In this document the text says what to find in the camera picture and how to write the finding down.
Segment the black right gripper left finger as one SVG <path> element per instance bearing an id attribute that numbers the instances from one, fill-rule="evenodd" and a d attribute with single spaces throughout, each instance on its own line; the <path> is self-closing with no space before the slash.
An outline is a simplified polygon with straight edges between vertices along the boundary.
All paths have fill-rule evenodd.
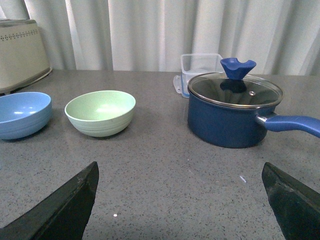
<path id="1" fill-rule="evenodd" d="M 2 240 L 80 240 L 92 213 L 99 182 L 92 162 L 31 210 L 1 228 Z"/>

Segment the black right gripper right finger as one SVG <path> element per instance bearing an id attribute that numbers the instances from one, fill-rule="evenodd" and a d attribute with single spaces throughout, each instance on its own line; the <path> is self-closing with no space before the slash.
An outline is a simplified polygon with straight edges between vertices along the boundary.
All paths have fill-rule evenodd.
<path id="1" fill-rule="evenodd" d="M 273 164 L 261 173 L 268 202 L 287 240 L 320 238 L 320 194 Z"/>

